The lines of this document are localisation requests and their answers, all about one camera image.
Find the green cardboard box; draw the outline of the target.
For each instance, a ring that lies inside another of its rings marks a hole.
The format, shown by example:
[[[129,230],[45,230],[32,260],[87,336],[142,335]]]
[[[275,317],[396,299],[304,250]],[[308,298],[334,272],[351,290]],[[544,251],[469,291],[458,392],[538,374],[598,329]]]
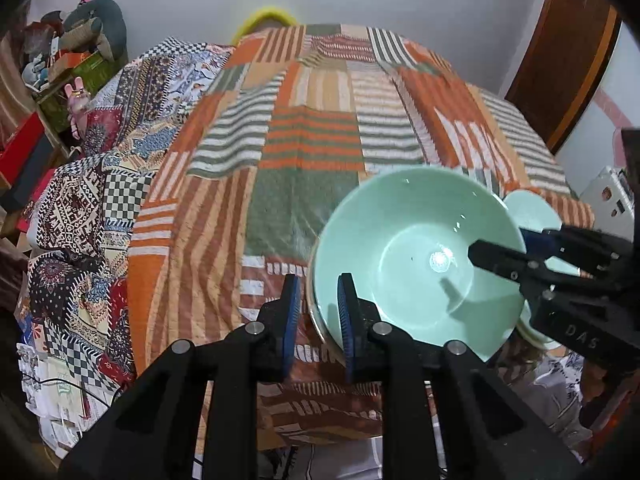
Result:
[[[73,89],[76,89],[76,79],[81,78],[85,90],[94,96],[127,62],[127,52],[120,58],[116,58],[115,61],[109,61],[96,51],[75,67],[64,70],[53,81],[53,84],[50,84],[36,99],[36,104],[39,106],[42,116],[46,118],[46,123],[51,131],[61,133],[70,126],[67,96],[64,89],[66,84],[70,84]]]

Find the yellow foam tube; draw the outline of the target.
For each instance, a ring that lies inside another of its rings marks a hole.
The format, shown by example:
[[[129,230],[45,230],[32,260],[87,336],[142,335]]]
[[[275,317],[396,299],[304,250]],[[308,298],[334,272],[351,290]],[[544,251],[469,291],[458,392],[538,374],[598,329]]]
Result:
[[[291,13],[277,6],[263,6],[243,21],[236,30],[231,44],[232,46],[237,46],[243,37],[254,34],[254,32],[258,32],[258,30],[269,28],[271,25],[276,27],[290,27],[296,26],[297,24],[298,21]]]

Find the brown wooden door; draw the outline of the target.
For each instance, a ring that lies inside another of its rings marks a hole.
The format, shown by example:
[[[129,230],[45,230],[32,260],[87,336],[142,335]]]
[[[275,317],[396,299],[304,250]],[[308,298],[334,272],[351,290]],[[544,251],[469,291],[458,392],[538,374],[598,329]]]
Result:
[[[506,99],[552,153],[596,93],[621,24],[611,0],[544,0]]]

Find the red and blue boxes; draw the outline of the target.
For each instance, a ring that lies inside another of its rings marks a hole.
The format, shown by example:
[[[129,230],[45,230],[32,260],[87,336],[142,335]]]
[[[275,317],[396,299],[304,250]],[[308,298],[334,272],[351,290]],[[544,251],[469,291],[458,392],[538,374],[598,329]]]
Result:
[[[54,149],[37,113],[32,113],[15,131],[1,152],[1,207],[8,214],[26,206]]]

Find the grey plush toy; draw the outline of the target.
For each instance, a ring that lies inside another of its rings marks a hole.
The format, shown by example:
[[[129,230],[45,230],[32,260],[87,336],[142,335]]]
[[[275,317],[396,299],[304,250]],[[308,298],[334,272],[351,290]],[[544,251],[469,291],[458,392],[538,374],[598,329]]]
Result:
[[[122,10],[114,0],[89,0],[67,15],[58,40],[62,50],[93,46],[107,61],[118,61],[127,49],[127,29]]]

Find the striped orange patchwork tablecloth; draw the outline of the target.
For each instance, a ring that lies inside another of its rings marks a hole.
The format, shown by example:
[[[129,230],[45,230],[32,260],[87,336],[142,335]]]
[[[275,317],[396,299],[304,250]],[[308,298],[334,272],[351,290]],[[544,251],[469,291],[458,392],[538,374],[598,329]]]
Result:
[[[341,199],[403,166],[524,188],[574,226],[593,214],[511,103],[385,29],[307,25],[244,37],[164,157],[134,222],[134,364],[221,340],[305,275]]]

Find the patterned patchwork quilt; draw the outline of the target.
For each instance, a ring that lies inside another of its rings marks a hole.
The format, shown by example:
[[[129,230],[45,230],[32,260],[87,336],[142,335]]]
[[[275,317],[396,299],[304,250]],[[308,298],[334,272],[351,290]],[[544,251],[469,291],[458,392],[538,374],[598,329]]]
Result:
[[[78,154],[47,178],[29,213],[29,256],[15,317],[26,406],[63,457],[136,378],[128,248],[152,182],[186,158],[169,148],[231,55],[167,38],[93,91]]]

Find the white bowl black dots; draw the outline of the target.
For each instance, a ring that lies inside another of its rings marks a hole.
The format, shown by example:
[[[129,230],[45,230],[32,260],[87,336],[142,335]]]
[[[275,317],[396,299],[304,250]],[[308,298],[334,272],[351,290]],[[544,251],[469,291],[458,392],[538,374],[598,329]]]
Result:
[[[312,325],[314,326],[314,330],[318,334],[322,344],[325,344],[329,350],[338,356],[339,358],[343,357],[343,349],[331,335],[328,326],[323,321],[321,312],[319,310],[316,296],[314,296],[314,256],[315,252],[312,253],[310,261],[308,263],[308,270],[306,275],[306,300],[309,315],[311,317]]]

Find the mint green plate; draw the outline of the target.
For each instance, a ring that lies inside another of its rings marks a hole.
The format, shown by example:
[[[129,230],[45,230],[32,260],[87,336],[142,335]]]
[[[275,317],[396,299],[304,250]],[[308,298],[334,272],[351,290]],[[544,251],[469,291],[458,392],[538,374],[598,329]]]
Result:
[[[541,196],[526,190],[513,191],[503,201],[510,216],[521,230],[526,252],[537,258],[541,258],[544,254],[549,255],[550,246],[541,238],[541,235],[545,230],[561,229],[562,220],[555,210]],[[516,324],[520,335],[542,351],[560,348],[561,345],[558,342],[530,325],[531,317],[529,303],[524,301],[520,319]]]

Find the pink bunny toy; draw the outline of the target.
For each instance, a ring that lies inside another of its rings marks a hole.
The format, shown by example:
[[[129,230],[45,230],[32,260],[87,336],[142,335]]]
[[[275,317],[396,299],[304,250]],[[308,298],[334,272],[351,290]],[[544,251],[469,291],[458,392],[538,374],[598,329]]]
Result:
[[[76,77],[72,82],[68,82],[64,86],[64,93],[72,135],[77,141],[82,142],[86,137],[87,114],[91,94],[85,88],[81,77]]]

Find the mint green bowl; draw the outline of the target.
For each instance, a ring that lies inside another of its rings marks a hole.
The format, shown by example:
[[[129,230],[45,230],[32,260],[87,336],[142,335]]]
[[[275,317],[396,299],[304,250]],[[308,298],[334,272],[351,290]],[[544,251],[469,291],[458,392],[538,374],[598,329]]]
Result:
[[[343,349],[337,280],[348,273],[383,321],[428,344],[459,339],[488,361],[524,299],[517,284],[472,265],[477,240],[525,249],[503,201],[463,174],[409,167],[361,183],[314,248],[314,296],[331,335]]]

